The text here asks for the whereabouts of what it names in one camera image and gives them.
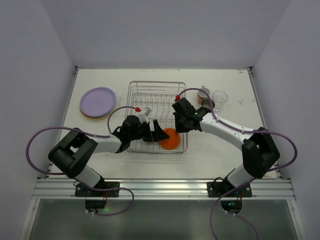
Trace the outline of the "purple plate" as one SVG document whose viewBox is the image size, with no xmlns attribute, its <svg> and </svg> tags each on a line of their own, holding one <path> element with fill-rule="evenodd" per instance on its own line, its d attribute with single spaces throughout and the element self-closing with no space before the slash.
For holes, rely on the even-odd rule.
<svg viewBox="0 0 320 240">
<path fill-rule="evenodd" d="M 116 94 L 108 87 L 96 87 L 87 91 L 81 98 L 81 112 L 92 118 L 107 115 L 116 105 Z"/>
</svg>

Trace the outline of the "orange bowl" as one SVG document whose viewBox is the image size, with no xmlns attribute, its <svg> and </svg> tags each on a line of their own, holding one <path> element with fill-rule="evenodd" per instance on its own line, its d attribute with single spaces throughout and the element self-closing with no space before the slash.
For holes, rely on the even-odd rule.
<svg viewBox="0 0 320 240">
<path fill-rule="evenodd" d="M 161 140 L 159 145 L 165 150 L 174 150 L 181 143 L 181 136 L 174 128 L 165 128 L 164 132 L 169 136 L 165 140 Z"/>
</svg>

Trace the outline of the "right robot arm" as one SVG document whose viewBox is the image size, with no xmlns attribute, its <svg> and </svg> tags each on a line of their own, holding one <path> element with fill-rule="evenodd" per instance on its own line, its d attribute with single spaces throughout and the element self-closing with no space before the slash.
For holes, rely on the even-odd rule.
<svg viewBox="0 0 320 240">
<path fill-rule="evenodd" d="M 174 109 L 175 129 L 178 133 L 200 131 L 219 137 L 242 152 L 242 164 L 232 170 L 223 180 L 222 189 L 232 190 L 253 178 L 262 179 L 280 158 L 280 152 L 268 133 L 260 127 L 257 132 L 232 122 L 230 127 L 220 122 L 218 116 L 206 107 L 195 109 L 186 98 L 172 105 Z"/>
</svg>

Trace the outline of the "clear glass cup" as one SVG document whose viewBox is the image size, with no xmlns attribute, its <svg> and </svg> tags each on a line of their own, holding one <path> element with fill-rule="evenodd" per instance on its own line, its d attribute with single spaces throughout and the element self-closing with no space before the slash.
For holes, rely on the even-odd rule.
<svg viewBox="0 0 320 240">
<path fill-rule="evenodd" d="M 220 111 L 225 103 L 228 100 L 228 95 L 226 92 L 222 90 L 216 90 L 215 92 L 212 93 L 212 98 L 213 102 L 215 103 L 214 110 L 216 112 Z"/>
</svg>

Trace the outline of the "white brown cup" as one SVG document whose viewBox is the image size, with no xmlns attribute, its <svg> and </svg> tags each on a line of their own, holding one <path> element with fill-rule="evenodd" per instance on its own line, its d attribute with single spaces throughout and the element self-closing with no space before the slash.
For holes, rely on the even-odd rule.
<svg viewBox="0 0 320 240">
<path fill-rule="evenodd" d="M 214 109 L 215 108 L 215 103 L 210 98 L 203 98 L 200 102 L 200 105 L 204 108 L 207 108 L 207 109 L 211 109 L 211 108 Z"/>
</svg>

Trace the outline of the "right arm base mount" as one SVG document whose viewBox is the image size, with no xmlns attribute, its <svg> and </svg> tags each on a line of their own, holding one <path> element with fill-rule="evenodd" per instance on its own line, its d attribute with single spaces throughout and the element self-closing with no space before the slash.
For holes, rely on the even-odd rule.
<svg viewBox="0 0 320 240">
<path fill-rule="evenodd" d="M 234 187 L 227 182 L 226 178 L 217 177 L 214 181 L 206 183 L 206 189 L 209 198 L 218 198 L 233 190 Z M 234 198 L 234 200 L 221 200 L 220 205 L 225 211 L 238 214 L 243 207 L 243 198 L 251 198 L 252 196 L 251 185 L 247 184 L 226 196 L 227 198 Z"/>
</svg>

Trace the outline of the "tan plastic plate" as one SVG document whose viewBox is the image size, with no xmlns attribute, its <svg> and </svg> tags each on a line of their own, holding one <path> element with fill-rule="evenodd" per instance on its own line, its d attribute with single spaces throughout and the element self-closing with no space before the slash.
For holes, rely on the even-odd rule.
<svg viewBox="0 0 320 240">
<path fill-rule="evenodd" d="M 81 112 L 81 114 L 82 114 L 86 119 L 94 120 L 94 121 L 103 120 L 103 119 L 105 119 L 105 118 L 107 118 L 107 117 L 109 116 L 109 114 L 106 114 L 106 115 L 103 115 L 103 116 L 100 116 L 100 117 L 92 117 L 92 116 L 89 116 L 89 115 L 84 114 L 83 112 Z"/>
</svg>

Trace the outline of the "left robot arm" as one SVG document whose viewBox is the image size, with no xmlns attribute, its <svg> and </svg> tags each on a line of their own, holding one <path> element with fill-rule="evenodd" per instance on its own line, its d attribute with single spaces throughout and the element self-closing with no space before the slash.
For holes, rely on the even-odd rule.
<svg viewBox="0 0 320 240">
<path fill-rule="evenodd" d="M 132 141 L 160 142 L 170 136 L 161 129 L 157 120 L 153 121 L 154 130 L 149 122 L 141 122 L 135 115 L 129 115 L 107 137 L 88 137 L 78 128 L 73 128 L 49 152 L 48 159 L 70 179 L 83 183 L 89 189 L 103 189 L 103 177 L 88 166 L 95 153 L 119 154 L 129 148 Z"/>
</svg>

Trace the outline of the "pink mug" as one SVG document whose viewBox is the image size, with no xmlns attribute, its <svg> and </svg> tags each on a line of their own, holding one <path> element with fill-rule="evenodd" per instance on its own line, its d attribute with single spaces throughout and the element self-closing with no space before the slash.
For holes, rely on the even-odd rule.
<svg viewBox="0 0 320 240">
<path fill-rule="evenodd" d="M 202 86 L 197 92 L 197 103 L 200 104 L 203 99 L 206 99 L 210 95 L 210 90 Z"/>
</svg>

